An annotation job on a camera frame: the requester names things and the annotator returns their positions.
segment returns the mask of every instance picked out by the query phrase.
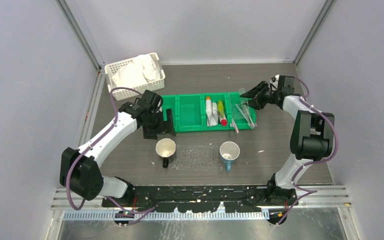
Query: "gray wall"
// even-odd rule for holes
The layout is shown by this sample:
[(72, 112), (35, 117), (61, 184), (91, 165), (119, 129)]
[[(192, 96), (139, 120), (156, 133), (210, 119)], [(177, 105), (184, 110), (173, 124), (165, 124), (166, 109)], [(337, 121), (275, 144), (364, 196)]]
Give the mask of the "gray wall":
[(292, 62), (324, 0), (68, 0), (95, 55), (163, 63)]
[(310, 102), (335, 114), (345, 184), (364, 239), (384, 239), (384, 1), (337, 1), (298, 65)]
[(0, 1), (0, 240), (42, 237), (96, 74), (55, 0)]

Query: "white plastic basket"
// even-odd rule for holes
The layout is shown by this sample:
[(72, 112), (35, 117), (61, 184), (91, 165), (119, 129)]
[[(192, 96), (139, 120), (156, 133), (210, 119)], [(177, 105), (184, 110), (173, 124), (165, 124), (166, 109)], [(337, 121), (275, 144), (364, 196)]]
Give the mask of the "white plastic basket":
[[(133, 89), (139, 91), (140, 93), (145, 92), (145, 90), (158, 90), (164, 88), (164, 79), (166, 78), (166, 74), (164, 73), (163, 67), (161, 66), (160, 59), (158, 58), (158, 55), (155, 52), (149, 53), (149, 56), (154, 60), (155, 65), (157, 69), (160, 72), (161, 78), (152, 82), (148, 82), (147, 84), (140, 85), (133, 87)], [(116, 86), (113, 84), (113, 81), (111, 79), (113, 76), (117, 73), (117, 71), (122, 67), (125, 66), (129, 63), (133, 62), (133, 58), (129, 58), (123, 61), (118, 61), (114, 63), (110, 63), (105, 65), (105, 75), (106, 75), (106, 82), (108, 85), (108, 91), (110, 92), (111, 89), (115, 88)], [(120, 90), (115, 90), (112, 92), (112, 95), (117, 101), (123, 100), (123, 99), (128, 99), (134, 96), (137, 96), (138, 94), (134, 91), (130, 90), (125, 90), (125, 89), (120, 89)]]

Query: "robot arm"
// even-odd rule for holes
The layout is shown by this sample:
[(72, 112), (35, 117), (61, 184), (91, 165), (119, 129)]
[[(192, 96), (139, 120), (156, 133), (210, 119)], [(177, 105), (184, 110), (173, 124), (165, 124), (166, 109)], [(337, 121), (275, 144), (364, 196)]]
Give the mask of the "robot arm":
[[(247, 104), (253, 109), (261, 110), (266, 104), (274, 104), (295, 119), (289, 144), (291, 154), (283, 167), (267, 182), (266, 197), (274, 204), (290, 200), (295, 195), (293, 178), (297, 170), (303, 167), (295, 176), (295, 182), (309, 168), (304, 164), (328, 157), (334, 145), (332, 129), (321, 116), (300, 101), (301, 96), (295, 94), (294, 82), (293, 76), (277, 75), (272, 77), (270, 83), (262, 81), (241, 95), (242, 98), (251, 99)], [(333, 114), (323, 114), (334, 123)]]
[(59, 182), (66, 187), (70, 167), (75, 159), (88, 148), (80, 158), (70, 176), (69, 188), (79, 196), (90, 201), (96, 196), (122, 198), (132, 191), (133, 186), (124, 179), (102, 176), (100, 167), (113, 149), (129, 134), (140, 126), (145, 139), (157, 139), (157, 135), (170, 133), (175, 135), (172, 110), (166, 110), (167, 121), (164, 121), (160, 108), (163, 99), (158, 94), (146, 90), (135, 102), (124, 103), (111, 122), (95, 137), (76, 150), (68, 147), (61, 158)]

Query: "dark gray tabletop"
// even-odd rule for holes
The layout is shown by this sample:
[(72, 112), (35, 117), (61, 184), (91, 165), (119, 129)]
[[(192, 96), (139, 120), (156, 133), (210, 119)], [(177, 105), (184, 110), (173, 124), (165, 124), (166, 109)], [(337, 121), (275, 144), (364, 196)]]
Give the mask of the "dark gray tabletop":
[[(297, 75), (292, 63), (164, 65), (165, 88), (159, 95), (236, 92), (249, 90), (276, 74)], [(297, 92), (302, 93), (298, 82)], [(126, 99), (118, 101), (121, 106)], [(107, 86), (99, 101), (92, 135), (114, 117)], [(172, 138), (178, 146), (176, 162), (162, 168), (155, 152), (157, 141), (143, 139), (142, 130), (129, 135), (108, 156), (101, 167), (105, 176), (117, 176), (134, 185), (243, 185), (266, 184), (290, 155), (289, 141), (294, 119), (276, 106), (257, 111), (257, 127), (252, 130), (178, 133)], [(227, 173), (218, 162), (218, 147), (225, 141), (239, 145), (240, 156)], [(300, 184), (332, 184), (325, 164), (312, 166)]]

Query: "blue mug handle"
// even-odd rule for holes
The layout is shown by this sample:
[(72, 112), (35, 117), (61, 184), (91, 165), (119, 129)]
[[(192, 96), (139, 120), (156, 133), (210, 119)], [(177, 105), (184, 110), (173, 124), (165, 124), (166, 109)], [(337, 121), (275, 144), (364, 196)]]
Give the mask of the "blue mug handle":
[(231, 163), (231, 161), (226, 162), (226, 169), (227, 169), (228, 173), (231, 172), (231, 170), (232, 170), (232, 163)]

